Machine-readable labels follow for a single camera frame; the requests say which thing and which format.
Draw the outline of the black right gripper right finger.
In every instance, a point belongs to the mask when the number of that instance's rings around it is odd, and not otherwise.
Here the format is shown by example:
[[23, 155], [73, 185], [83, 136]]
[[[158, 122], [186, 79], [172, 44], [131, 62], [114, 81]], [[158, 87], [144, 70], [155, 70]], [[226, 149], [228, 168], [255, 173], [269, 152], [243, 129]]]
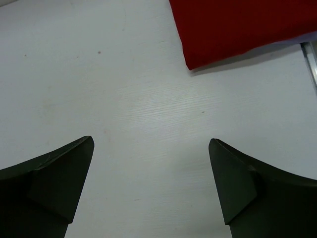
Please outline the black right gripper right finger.
[[317, 182], [209, 143], [224, 222], [234, 238], [315, 238]]

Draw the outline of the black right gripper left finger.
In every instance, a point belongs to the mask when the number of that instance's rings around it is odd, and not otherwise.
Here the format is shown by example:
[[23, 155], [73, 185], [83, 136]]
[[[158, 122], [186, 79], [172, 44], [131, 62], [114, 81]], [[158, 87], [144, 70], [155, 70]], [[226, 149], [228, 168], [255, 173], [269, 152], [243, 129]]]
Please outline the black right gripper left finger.
[[0, 171], [0, 236], [63, 238], [94, 151], [91, 136]]

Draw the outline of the folded dark red t-shirt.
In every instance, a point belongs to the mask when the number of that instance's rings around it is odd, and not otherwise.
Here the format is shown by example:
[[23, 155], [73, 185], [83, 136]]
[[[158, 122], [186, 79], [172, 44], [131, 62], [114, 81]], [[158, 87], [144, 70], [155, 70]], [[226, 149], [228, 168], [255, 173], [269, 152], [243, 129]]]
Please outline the folded dark red t-shirt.
[[317, 30], [315, 0], [171, 0], [189, 70]]

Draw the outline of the aluminium table edge rail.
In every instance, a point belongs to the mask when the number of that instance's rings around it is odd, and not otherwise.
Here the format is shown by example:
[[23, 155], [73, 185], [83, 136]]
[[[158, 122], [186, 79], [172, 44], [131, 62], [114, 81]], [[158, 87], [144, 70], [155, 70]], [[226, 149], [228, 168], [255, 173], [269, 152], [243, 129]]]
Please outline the aluminium table edge rail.
[[317, 92], [317, 41], [301, 43], [301, 49], [315, 92]]

